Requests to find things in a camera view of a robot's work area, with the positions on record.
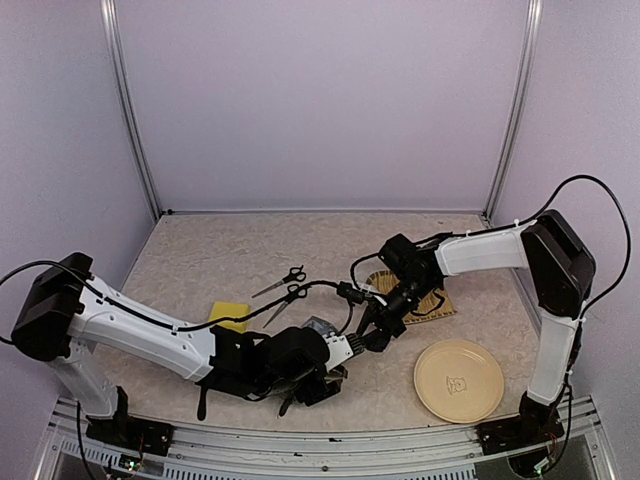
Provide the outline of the black handled scissors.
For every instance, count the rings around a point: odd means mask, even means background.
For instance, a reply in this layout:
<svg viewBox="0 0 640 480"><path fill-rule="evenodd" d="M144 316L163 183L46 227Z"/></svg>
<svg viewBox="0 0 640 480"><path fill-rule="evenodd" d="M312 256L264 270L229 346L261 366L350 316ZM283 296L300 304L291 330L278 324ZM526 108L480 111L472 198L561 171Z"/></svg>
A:
<svg viewBox="0 0 640 480"><path fill-rule="evenodd" d="M271 315L271 317L265 322L263 325L264 328L267 328L279 315L283 313L283 311L294 301L305 298L308 293L308 288L304 285L289 285L287 287L287 294L284 297L284 300L277 307L276 311Z"/></svg>
<svg viewBox="0 0 640 480"><path fill-rule="evenodd" d="M297 266L297 267L291 267L289 269L289 272L284 277L282 277L280 280L278 280L274 284L269 285L268 287L256 292L255 294L252 295L252 298L257 298L283 285L287 285L290 283L303 282L305 279L306 279L306 273L304 272L303 265Z"/></svg>

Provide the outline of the black clipper guard attachment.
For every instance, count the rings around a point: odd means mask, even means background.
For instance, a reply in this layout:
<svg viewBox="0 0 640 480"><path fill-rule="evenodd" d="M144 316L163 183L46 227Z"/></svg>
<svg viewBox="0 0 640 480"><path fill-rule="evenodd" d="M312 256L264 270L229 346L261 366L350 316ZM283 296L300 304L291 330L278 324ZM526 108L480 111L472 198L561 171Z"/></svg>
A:
<svg viewBox="0 0 640 480"><path fill-rule="evenodd" d="M357 333L350 333L346 336L346 340L354 356L358 356L366 350L366 345L361 335Z"/></svg>

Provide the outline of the grey zip pouch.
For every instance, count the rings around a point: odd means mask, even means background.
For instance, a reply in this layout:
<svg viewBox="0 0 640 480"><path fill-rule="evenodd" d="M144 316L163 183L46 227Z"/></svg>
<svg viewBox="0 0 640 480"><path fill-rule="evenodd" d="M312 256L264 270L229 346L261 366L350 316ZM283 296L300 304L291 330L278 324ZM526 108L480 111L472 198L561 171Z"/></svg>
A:
<svg viewBox="0 0 640 480"><path fill-rule="evenodd" d="M311 316L302 327L310 328L323 337L339 336L339 330L331 322L317 316Z"/></svg>

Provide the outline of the black silver hair clipper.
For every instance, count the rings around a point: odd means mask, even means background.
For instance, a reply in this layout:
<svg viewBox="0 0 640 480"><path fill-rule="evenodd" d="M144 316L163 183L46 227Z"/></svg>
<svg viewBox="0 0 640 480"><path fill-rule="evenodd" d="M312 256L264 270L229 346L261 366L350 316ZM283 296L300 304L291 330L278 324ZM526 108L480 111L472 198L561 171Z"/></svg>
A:
<svg viewBox="0 0 640 480"><path fill-rule="evenodd" d="M344 366L336 366L328 372L316 370L298 380L285 391L278 416L284 417L294 403L310 407L341 392L342 383L348 378Z"/></svg>

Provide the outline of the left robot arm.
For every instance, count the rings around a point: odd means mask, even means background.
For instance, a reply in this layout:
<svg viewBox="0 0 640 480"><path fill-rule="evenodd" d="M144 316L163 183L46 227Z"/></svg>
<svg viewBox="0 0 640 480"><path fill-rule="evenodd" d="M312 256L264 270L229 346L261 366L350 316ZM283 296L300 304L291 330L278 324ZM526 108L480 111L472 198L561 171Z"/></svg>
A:
<svg viewBox="0 0 640 480"><path fill-rule="evenodd" d="M37 260L36 277L11 343L49 364L86 415L121 445L140 434L123 408L123 394L93 361L90 343L103 344L168 369L200 389L199 420L207 394L217 391L260 401L287 392L313 405L339 392L344 363L355 349L344 335L288 327L275 335L237 332L220 321L180 321L123 296L91 272L91 257L74 252L61 261Z"/></svg>

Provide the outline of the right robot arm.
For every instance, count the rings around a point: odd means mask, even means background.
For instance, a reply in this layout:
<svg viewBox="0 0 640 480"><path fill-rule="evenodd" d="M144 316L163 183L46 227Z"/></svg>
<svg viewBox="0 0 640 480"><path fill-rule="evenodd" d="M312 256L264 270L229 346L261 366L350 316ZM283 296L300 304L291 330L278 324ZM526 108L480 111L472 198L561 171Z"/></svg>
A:
<svg viewBox="0 0 640 480"><path fill-rule="evenodd" d="M593 255L564 216L549 209L519 225L445 232L425 244L397 234L377 256L398 283L366 309L357 328L365 347L375 352L405 332L404 317L446 279L503 269L522 278L522 295L539 321L536 364L526 396L539 405L515 416L511 433L520 443L535 442L551 424L543 406L557 401L575 360L576 335L596 273Z"/></svg>

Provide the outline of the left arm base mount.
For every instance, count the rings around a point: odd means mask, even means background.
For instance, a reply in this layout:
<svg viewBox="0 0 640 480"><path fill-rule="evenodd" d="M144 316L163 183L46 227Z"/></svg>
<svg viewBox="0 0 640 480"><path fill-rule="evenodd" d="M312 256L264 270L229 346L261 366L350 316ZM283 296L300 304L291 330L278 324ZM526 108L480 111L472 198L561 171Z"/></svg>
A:
<svg viewBox="0 0 640 480"><path fill-rule="evenodd" d="M105 444L166 457L173 439L174 426L160 421L131 416L128 413L128 396L116 387L115 413L108 419L88 416L86 435Z"/></svg>

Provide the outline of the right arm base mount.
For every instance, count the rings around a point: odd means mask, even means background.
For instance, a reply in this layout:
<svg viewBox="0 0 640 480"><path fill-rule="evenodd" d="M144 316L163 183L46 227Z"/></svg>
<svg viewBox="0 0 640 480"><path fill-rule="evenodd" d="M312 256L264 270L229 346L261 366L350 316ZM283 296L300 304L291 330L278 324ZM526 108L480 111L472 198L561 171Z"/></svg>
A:
<svg viewBox="0 0 640 480"><path fill-rule="evenodd" d="M565 431L558 413L561 399L559 395L551 404L543 405L524 393L516 415L478 424L476 433L483 454L502 453L562 437Z"/></svg>

